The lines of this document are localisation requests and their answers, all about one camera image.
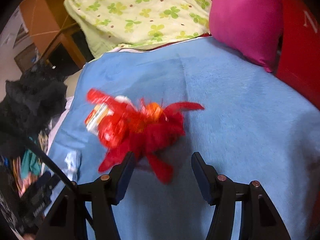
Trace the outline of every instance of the yellow floral blanket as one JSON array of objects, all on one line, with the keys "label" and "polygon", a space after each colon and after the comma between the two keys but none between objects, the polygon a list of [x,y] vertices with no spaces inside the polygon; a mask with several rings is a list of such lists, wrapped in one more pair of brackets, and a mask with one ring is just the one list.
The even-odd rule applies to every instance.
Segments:
[{"label": "yellow floral blanket", "polygon": [[117,46],[153,49],[208,33],[211,0],[65,0],[95,57]]}]

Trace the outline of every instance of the red box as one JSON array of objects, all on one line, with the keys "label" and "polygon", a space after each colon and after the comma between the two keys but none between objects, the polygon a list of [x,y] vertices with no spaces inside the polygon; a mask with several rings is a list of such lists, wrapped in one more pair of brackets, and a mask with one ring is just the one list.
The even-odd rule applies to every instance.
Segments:
[{"label": "red box", "polygon": [[282,0],[284,36],[276,77],[320,109],[320,29],[302,0]]}]

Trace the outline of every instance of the black cable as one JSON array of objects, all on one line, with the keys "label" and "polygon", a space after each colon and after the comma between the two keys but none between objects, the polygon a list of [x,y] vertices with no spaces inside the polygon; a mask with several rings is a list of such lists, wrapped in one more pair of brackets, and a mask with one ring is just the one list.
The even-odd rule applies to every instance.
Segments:
[{"label": "black cable", "polygon": [[[9,134],[19,139],[26,148],[30,149],[39,159],[52,170],[61,181],[75,194],[76,198],[81,201],[81,196],[78,193],[77,187],[72,184],[68,177],[62,172],[62,170],[29,138],[24,136],[17,128],[13,127],[5,120],[5,117],[0,114],[0,131]],[[89,214],[86,207],[84,207],[84,215],[90,226],[93,228],[93,219]]]}]

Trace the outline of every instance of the pink pillow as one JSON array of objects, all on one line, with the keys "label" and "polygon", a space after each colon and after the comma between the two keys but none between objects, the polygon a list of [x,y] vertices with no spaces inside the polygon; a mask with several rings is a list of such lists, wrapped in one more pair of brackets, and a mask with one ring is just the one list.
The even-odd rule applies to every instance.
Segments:
[{"label": "pink pillow", "polygon": [[272,72],[283,30],[282,2],[212,0],[209,28],[218,41]]}]

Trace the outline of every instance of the teal cloth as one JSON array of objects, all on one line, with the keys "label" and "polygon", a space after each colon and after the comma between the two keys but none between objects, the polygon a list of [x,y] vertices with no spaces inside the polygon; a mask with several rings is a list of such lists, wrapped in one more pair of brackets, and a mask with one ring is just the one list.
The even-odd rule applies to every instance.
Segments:
[{"label": "teal cloth", "polygon": [[39,176],[41,166],[39,158],[29,149],[25,151],[22,162],[21,162],[21,178],[25,179],[28,177],[29,172]]}]

